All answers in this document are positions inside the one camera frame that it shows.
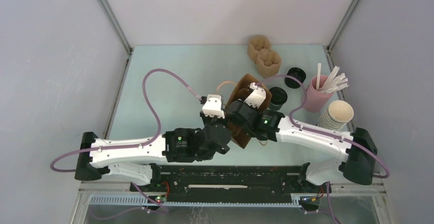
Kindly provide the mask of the pink straw holder cup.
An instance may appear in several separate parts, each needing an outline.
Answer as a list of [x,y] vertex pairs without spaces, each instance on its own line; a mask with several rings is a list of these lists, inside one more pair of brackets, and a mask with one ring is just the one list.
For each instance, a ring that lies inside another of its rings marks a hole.
[[321,93],[316,89],[317,76],[313,77],[306,88],[306,95],[301,98],[302,108],[317,113],[326,105],[335,93]]

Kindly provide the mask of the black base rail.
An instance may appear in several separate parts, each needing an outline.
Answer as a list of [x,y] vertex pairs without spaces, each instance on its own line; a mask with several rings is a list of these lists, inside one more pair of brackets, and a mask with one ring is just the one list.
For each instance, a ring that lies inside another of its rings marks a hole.
[[314,185],[305,166],[153,166],[143,193],[163,193],[173,204],[291,204],[322,197],[327,185]]

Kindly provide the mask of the green paper bag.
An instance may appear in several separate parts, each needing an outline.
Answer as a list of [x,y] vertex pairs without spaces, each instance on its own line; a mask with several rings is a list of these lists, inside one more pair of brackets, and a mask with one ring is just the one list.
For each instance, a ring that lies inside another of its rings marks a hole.
[[252,94],[250,84],[258,83],[258,80],[250,74],[245,74],[231,93],[226,104],[225,115],[228,119],[228,128],[231,131],[233,141],[242,149],[246,148],[252,138],[261,141],[268,139],[264,125],[260,125],[262,113],[268,109],[272,94],[263,84],[261,92],[265,99],[256,108],[246,103],[247,97]]

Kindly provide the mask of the bundle of white straws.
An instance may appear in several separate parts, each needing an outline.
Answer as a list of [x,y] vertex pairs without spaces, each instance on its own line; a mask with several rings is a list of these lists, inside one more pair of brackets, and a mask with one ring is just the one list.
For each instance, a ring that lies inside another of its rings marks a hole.
[[349,80],[345,73],[340,73],[340,67],[335,66],[325,83],[319,88],[319,92],[322,94],[331,94],[340,91],[346,87],[349,87]]

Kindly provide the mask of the stacked brown cup carriers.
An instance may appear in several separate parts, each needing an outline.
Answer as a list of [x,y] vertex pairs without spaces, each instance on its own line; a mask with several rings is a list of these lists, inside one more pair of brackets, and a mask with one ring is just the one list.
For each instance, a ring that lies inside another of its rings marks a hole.
[[272,50],[271,42],[267,37],[262,35],[251,37],[247,44],[247,55],[263,78],[274,76],[279,72],[282,59],[275,50]]

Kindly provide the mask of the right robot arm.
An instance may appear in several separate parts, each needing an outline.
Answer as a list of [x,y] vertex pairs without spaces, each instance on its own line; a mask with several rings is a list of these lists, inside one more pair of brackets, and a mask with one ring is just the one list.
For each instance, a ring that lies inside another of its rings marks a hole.
[[298,187],[311,192],[317,186],[342,174],[355,184],[370,185],[374,178],[378,149],[370,133],[357,127],[354,132],[339,132],[299,122],[273,111],[259,111],[236,100],[226,109],[228,121],[246,136],[259,141],[292,143],[323,151],[334,157],[321,163],[305,163],[298,177]]

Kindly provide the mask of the stack of paper cups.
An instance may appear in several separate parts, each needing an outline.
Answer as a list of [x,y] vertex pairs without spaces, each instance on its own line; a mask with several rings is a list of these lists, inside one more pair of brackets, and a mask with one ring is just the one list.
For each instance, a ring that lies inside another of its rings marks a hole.
[[352,106],[343,100],[336,100],[330,103],[328,108],[321,114],[317,126],[330,130],[340,130],[353,117],[354,110]]

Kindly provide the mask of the black paper coffee cup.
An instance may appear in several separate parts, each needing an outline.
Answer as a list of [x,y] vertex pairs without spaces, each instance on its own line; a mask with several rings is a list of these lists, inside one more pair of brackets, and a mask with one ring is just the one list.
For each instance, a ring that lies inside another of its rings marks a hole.
[[285,103],[286,102],[274,102],[274,101],[271,101],[270,105],[269,105],[269,109],[270,110],[274,110],[274,111],[279,111]]

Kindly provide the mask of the single white straw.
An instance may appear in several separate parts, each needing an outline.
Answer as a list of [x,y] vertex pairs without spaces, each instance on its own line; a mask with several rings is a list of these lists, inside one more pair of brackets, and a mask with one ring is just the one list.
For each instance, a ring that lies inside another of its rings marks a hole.
[[316,78],[316,85],[315,85],[315,89],[317,91],[319,91],[319,89],[320,89],[321,67],[322,67],[322,64],[318,63],[318,65],[317,65],[317,78]]

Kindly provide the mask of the stack of black lids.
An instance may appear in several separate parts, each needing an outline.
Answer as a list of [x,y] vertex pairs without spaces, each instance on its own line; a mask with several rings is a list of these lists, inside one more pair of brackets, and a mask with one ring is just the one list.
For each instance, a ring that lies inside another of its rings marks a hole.
[[[297,67],[290,68],[287,75],[297,79],[300,83],[303,83],[306,79],[306,73],[304,70]],[[291,78],[285,78],[285,85],[293,89],[300,88],[300,84]]]

